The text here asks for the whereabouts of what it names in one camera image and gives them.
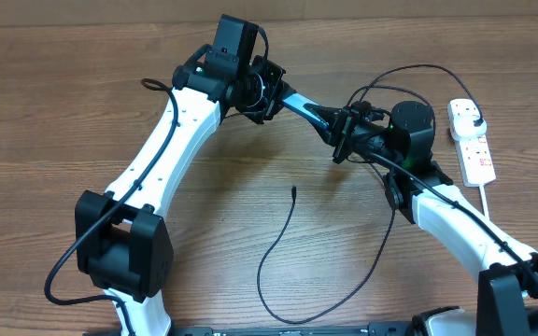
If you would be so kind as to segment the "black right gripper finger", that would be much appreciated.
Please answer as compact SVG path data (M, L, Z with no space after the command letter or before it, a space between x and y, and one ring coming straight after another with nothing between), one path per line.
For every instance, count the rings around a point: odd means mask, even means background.
M349 113L344 108L328 107L324 105L316 105L306 103L304 108L312 115L324 120L327 124L335 124L341 119L348 117Z
M334 133L330 129L323 129L319 126L314 125L314 128L321 138L321 140L328 146L336 146L339 141L339 134Z

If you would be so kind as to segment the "blue smartphone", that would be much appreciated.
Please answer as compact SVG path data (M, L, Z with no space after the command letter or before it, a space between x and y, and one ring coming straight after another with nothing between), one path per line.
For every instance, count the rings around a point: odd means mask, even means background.
M295 92L287 95L281 99L281 104L290 111L298 114L300 117L306 119L310 124L319 128L322 131L329 129L329 123L320 117L313 110L309 109L309 106L316 105L316 103L302 94Z

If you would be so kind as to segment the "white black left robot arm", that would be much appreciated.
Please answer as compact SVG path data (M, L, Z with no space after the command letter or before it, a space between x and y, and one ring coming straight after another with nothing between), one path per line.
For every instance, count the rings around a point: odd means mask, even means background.
M261 26L228 15L212 44L177 67L162 117L128 168L98 194L84 191L75 208L78 268L114 303L119 335L167 335L172 321L161 290L174 250L165 227L177 187L230 108L256 123L269 118L283 75L267 54L255 55Z

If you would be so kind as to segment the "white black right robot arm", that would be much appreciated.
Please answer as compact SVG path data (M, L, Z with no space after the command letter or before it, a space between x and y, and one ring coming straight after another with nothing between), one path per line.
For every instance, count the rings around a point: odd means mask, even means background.
M502 231L462 196L432 158L432 108L404 101L385 111L303 104L335 161L356 153L388 168L391 208L435 237L477 283L477 308L415 315L409 335L538 335L538 252Z

